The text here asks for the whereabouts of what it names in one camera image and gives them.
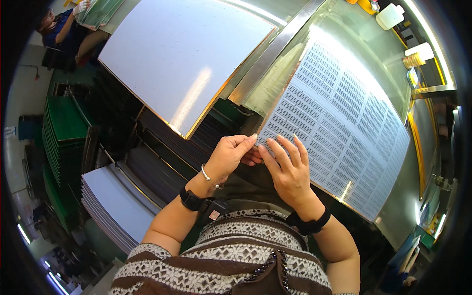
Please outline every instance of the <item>black wristwatch-like device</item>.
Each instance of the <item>black wristwatch-like device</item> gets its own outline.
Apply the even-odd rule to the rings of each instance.
[[[192,191],[187,191],[185,186],[180,190],[182,204],[190,211],[198,211],[206,203],[206,199],[197,197]]]
[[[326,208],[323,215],[318,220],[312,220],[308,222],[303,222],[300,217],[298,216],[297,212],[293,212],[290,214],[285,222],[293,227],[297,227],[300,234],[303,236],[316,234],[321,231],[321,228],[328,222],[329,218],[331,217],[331,212]]]

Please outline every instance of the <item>stack of green circuit boards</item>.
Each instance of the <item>stack of green circuit boards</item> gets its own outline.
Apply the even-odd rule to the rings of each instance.
[[[72,193],[73,186],[64,185],[59,187],[48,165],[42,166],[42,176],[51,206],[56,212],[61,225],[69,233],[79,224],[77,216],[79,203]]]
[[[87,125],[71,97],[48,97],[42,140],[59,186],[80,179]]]

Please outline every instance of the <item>fluorescent light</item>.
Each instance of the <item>fluorescent light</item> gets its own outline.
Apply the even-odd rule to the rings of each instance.
[[[67,291],[62,287],[62,285],[56,280],[52,272],[49,272],[49,276],[56,283],[56,285],[58,285],[58,287],[64,292],[64,294],[69,295],[69,293],[67,293]]]
[[[454,84],[454,81],[452,80],[452,77],[451,77],[451,73],[449,72],[449,68],[447,67],[446,58],[444,57],[441,47],[439,46],[439,42],[436,40],[433,30],[431,30],[428,22],[426,21],[426,19],[424,18],[420,10],[413,3],[413,1],[412,0],[404,0],[404,1],[408,5],[408,7],[412,10],[413,14],[418,18],[418,21],[423,26],[423,29],[426,32],[426,35],[428,35],[428,38],[430,39],[431,44],[433,45],[433,48],[436,51],[436,54],[438,55],[439,63],[441,64],[441,67],[444,71],[444,78],[446,79],[446,84]]]
[[[436,230],[436,233],[434,234],[434,239],[436,240],[439,236],[439,234],[441,233],[441,230],[442,230],[442,227],[444,225],[444,220],[446,219],[446,215],[443,214],[443,216],[441,217],[441,221],[439,222],[439,226],[438,226],[438,229]]]
[[[225,1],[226,1],[226,2],[230,2],[230,3],[234,3],[234,4],[236,4],[236,5],[239,5],[239,6],[242,6],[242,7],[247,8],[247,9],[250,9],[250,10],[252,10],[252,11],[254,11],[254,12],[257,12],[257,13],[259,13],[259,14],[265,16],[265,17],[270,18],[271,20],[274,20],[274,21],[278,22],[278,23],[281,24],[281,25],[287,25],[287,22],[286,22],[285,20],[283,20],[283,19],[281,19],[281,18],[278,18],[278,17],[276,17],[275,15],[273,15],[273,14],[271,14],[271,13],[269,13],[269,12],[267,12],[267,11],[265,11],[265,10],[259,8],[259,7],[256,7],[256,6],[254,6],[254,5],[251,5],[251,4],[249,4],[249,3],[246,3],[246,2],[243,2],[243,1],[240,1],[240,0],[225,0]]]
[[[21,225],[18,223],[17,226],[18,226],[18,229],[20,230],[21,234],[23,235],[23,238],[25,238],[26,242],[27,242],[28,244],[31,244],[31,241],[30,241],[30,240],[28,239],[28,237],[26,236],[25,231],[23,230],[23,228],[21,227]]]

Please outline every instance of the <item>hand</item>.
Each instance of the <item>hand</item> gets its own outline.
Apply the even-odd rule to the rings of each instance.
[[[268,138],[267,143],[278,163],[263,145],[259,145],[259,153],[272,175],[278,195],[303,221],[318,220],[324,212],[324,206],[310,187],[310,166],[305,146],[295,134],[295,145],[281,135],[277,139],[290,158],[272,138]]]
[[[262,156],[257,149],[253,147],[244,155],[241,159],[241,163],[244,163],[247,166],[255,166],[256,164],[262,163]]]
[[[239,165],[239,162],[249,164],[252,160],[246,154],[252,149],[257,139],[257,134],[250,137],[235,135],[222,137],[205,165],[205,173],[212,181],[223,183]]]
[[[90,8],[90,0],[82,0],[80,1],[77,6],[72,10],[72,14],[76,16],[78,13],[87,10]]]

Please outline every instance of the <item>white glove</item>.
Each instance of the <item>white glove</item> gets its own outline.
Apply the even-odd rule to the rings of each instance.
[[[72,15],[76,16],[82,11],[86,11],[88,8],[90,8],[90,0],[80,1],[79,4],[77,4],[77,6],[72,11]]]

